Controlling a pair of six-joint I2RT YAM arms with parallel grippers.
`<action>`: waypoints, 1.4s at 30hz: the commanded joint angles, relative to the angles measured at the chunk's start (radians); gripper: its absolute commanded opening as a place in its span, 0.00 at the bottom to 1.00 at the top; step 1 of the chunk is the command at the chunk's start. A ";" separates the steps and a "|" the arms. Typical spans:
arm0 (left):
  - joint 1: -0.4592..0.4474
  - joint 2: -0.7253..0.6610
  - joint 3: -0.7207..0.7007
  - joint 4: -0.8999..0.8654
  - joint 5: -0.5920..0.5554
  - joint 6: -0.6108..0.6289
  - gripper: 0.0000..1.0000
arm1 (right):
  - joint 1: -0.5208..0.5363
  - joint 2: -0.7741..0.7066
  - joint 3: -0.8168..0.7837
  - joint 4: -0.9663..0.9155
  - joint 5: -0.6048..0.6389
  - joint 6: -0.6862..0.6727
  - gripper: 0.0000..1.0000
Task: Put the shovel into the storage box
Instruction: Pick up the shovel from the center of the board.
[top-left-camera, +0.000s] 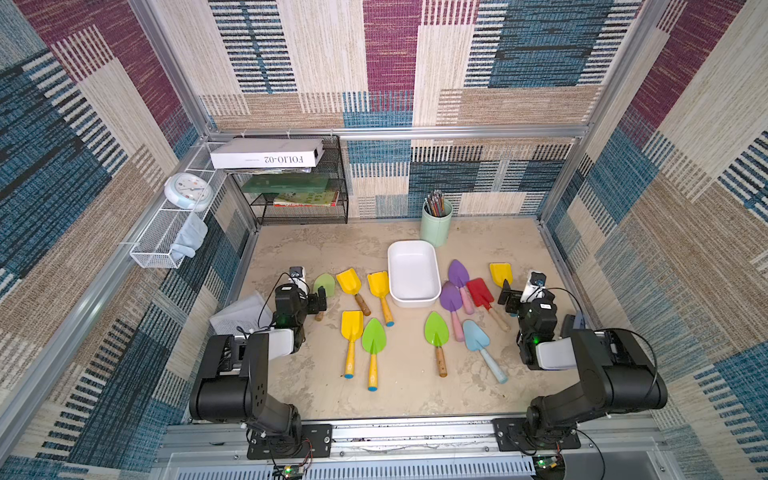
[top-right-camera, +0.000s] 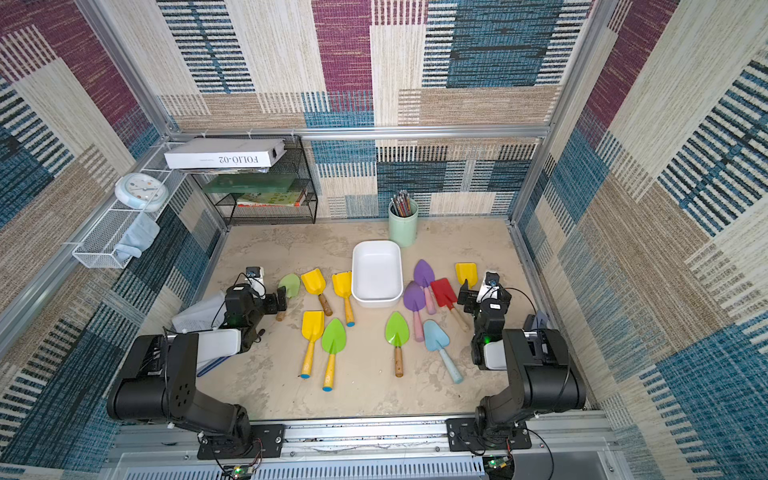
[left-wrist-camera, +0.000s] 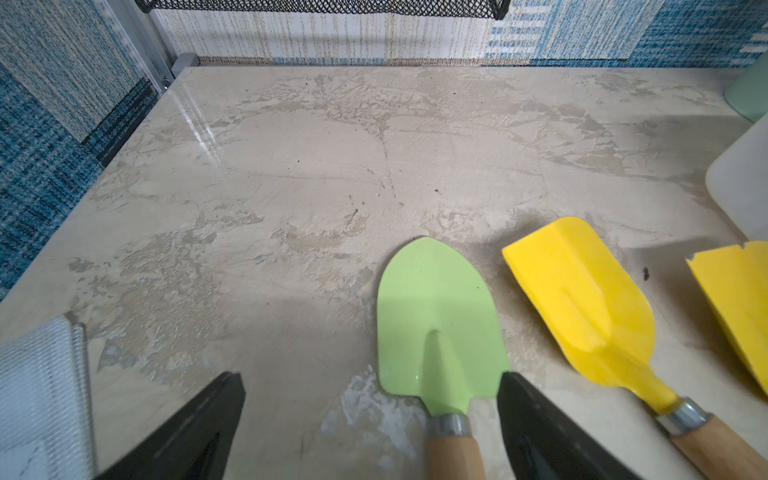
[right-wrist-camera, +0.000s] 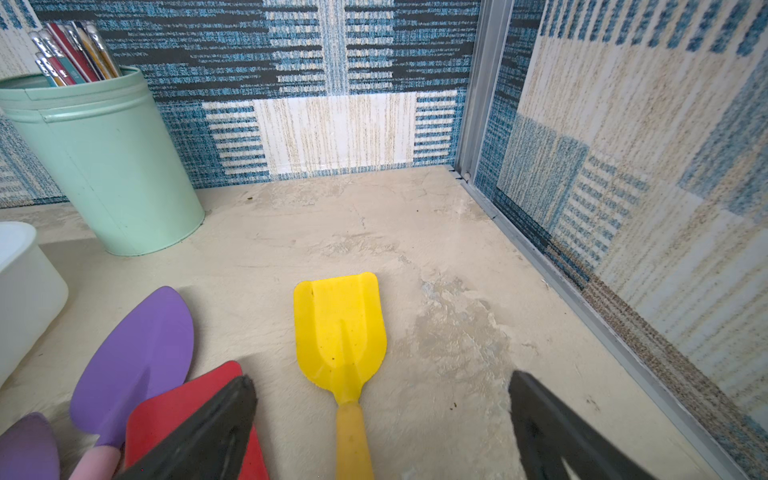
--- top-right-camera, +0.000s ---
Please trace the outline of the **red scoop wooden handle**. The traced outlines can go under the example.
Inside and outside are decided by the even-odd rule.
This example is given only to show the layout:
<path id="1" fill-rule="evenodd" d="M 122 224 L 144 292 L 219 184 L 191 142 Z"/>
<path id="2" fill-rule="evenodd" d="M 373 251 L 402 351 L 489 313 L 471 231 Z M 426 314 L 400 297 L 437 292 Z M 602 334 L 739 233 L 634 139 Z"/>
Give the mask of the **red scoop wooden handle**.
<path id="1" fill-rule="evenodd" d="M 438 305 L 447 308 L 459 327 L 463 331 L 468 332 L 468 323 L 456 308 L 457 296 L 449 280 L 447 278 L 436 279 L 430 283 L 430 286 L 435 294 Z"/>

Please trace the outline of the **purple trowel pink handle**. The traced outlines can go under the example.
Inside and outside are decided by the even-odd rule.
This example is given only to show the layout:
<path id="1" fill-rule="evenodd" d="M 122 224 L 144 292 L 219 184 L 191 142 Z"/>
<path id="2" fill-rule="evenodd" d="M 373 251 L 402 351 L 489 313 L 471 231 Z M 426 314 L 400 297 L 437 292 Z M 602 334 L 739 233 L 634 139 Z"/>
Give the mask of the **purple trowel pink handle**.
<path id="1" fill-rule="evenodd" d="M 403 302 L 405 307 L 413 314 L 415 339 L 417 342 L 423 342 L 425 336 L 420 312 L 425 308 L 426 300 L 423 290 L 415 281 L 411 281 L 406 286 Z"/>
<path id="2" fill-rule="evenodd" d="M 422 288 L 426 300 L 426 310 L 430 315 L 437 313 L 434 294 L 431 291 L 431 282 L 435 280 L 434 271 L 424 260 L 420 259 L 414 268 L 414 281 Z"/>

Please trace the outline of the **light blue trowel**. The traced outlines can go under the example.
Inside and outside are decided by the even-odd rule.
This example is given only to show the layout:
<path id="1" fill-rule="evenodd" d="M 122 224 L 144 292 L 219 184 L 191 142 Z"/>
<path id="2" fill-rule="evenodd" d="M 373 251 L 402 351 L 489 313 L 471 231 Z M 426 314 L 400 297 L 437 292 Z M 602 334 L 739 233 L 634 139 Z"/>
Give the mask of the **light blue trowel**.
<path id="1" fill-rule="evenodd" d="M 433 320 L 425 321 L 423 330 L 427 350 L 439 353 L 452 381 L 455 384 L 460 384 L 463 381 L 463 376 L 446 350 L 450 345 L 450 338 L 447 333 Z"/>

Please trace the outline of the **white plastic storage box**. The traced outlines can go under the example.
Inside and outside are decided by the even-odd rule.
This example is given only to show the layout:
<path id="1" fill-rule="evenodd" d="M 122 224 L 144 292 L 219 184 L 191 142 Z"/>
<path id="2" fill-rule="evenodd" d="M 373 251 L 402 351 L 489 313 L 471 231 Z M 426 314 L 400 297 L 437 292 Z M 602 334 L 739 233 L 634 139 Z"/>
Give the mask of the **white plastic storage box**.
<path id="1" fill-rule="evenodd" d="M 404 292 L 400 247 L 390 240 L 370 240 L 353 249 L 352 296 L 364 308 L 395 306 Z"/>

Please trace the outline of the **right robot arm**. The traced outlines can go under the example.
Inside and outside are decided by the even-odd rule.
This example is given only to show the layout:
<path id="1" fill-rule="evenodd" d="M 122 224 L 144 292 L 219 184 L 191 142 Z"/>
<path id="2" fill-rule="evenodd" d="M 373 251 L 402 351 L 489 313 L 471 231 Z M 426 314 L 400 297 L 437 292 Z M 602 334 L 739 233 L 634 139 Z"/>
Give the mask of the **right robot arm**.
<path id="1" fill-rule="evenodd" d="M 480 401 L 473 422 L 446 422 L 453 451 L 477 455 L 488 449 L 529 448 L 527 420 L 585 406 L 587 389 L 561 333 L 507 328 L 510 303 L 510 293 L 500 285 L 475 291 L 465 282 L 459 290 L 458 304 L 473 318 L 473 364 L 481 370 L 504 371 L 508 386 Z"/>

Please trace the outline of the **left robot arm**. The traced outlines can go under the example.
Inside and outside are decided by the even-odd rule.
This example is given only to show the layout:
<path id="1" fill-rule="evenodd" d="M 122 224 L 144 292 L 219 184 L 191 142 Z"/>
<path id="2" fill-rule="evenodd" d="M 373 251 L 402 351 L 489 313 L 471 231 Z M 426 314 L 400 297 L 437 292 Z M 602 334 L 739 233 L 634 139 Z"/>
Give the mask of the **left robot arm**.
<path id="1" fill-rule="evenodd" d="M 198 435 L 200 460 L 278 458 L 285 426 L 259 425 L 247 409 L 197 389 L 198 367 L 245 353 L 261 341 L 266 315 L 286 310 L 284 287 L 256 294 L 248 283 L 230 287 L 224 318 L 215 330 L 141 335 L 133 342 L 110 391 L 107 413 L 114 420 L 164 420 Z"/>

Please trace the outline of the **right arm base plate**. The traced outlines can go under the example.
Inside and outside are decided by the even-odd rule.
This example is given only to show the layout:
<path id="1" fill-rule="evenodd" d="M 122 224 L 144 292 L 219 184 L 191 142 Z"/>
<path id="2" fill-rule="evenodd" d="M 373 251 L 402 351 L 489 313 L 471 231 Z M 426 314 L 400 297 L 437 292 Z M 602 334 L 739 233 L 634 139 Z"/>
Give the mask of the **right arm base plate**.
<path id="1" fill-rule="evenodd" d="M 445 420 L 451 452 L 470 452 L 474 455 L 495 450 L 530 449 L 532 442 L 524 422 L 515 425 L 480 427 L 476 419 L 448 418 Z"/>

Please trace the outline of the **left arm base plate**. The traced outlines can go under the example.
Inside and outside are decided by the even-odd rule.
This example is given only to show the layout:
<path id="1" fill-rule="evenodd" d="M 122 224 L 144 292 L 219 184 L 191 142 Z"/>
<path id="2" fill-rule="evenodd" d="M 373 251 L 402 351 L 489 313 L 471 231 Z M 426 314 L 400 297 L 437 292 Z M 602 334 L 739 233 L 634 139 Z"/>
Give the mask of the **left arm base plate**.
<path id="1" fill-rule="evenodd" d="M 204 433 L 198 460 L 279 458 L 285 438 L 285 424 L 254 424 L 244 437 Z"/>

